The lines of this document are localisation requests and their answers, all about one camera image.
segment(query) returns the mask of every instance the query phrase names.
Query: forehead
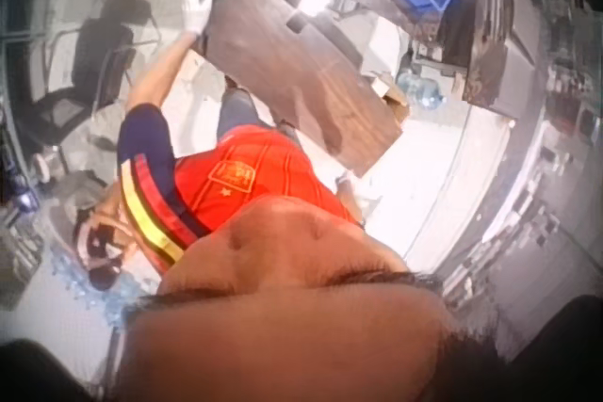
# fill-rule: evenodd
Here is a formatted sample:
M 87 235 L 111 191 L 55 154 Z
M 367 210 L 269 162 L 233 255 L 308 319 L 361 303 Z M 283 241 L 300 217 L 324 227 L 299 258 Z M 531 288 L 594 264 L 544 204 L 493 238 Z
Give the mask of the forehead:
M 351 394 L 367 388 L 373 396 L 412 392 L 431 374 L 447 331 L 448 315 L 437 298 L 407 286 L 354 285 L 192 303 L 134 322 L 122 382 L 132 389 L 137 382 L 161 381 L 153 391 L 165 396 L 176 387 L 194 387 L 212 400 L 287 398 L 286 392 L 313 388 L 330 388 L 331 400 L 344 393 L 353 400 Z M 148 395 L 144 388 L 139 398 Z

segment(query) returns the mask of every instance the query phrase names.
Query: red shirt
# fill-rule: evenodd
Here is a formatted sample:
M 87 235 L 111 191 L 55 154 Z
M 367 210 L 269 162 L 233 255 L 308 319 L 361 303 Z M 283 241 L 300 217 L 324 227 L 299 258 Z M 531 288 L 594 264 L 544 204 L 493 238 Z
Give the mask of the red shirt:
M 160 110 L 141 105 L 122 124 L 118 160 L 125 210 L 160 272 L 264 195 L 296 197 L 354 222 L 303 151 L 274 130 L 239 126 L 216 149 L 176 160 Z

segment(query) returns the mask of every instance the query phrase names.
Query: plastic bottle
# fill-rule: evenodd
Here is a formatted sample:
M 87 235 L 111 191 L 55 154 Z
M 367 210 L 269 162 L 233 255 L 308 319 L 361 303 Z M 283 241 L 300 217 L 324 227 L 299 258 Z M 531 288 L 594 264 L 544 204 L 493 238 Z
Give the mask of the plastic bottle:
M 412 72 L 403 72 L 398 77 L 396 85 L 404 91 L 410 104 L 419 105 L 426 110 L 434 110 L 446 101 L 436 81 Z

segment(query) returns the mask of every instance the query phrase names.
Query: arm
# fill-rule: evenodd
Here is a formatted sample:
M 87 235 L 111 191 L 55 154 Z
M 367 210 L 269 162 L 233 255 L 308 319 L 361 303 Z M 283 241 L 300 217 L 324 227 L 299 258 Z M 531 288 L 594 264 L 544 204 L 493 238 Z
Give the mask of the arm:
M 156 107 L 163 105 L 188 49 L 197 38 L 195 33 L 185 31 L 159 56 L 151 69 L 132 87 L 125 107 L 126 112 L 142 104 Z
M 203 33 L 212 0 L 183 0 L 184 31 L 180 37 L 166 49 L 155 64 L 133 86 L 126 112 L 138 105 L 149 104 L 161 107 L 170 92 L 188 49 Z

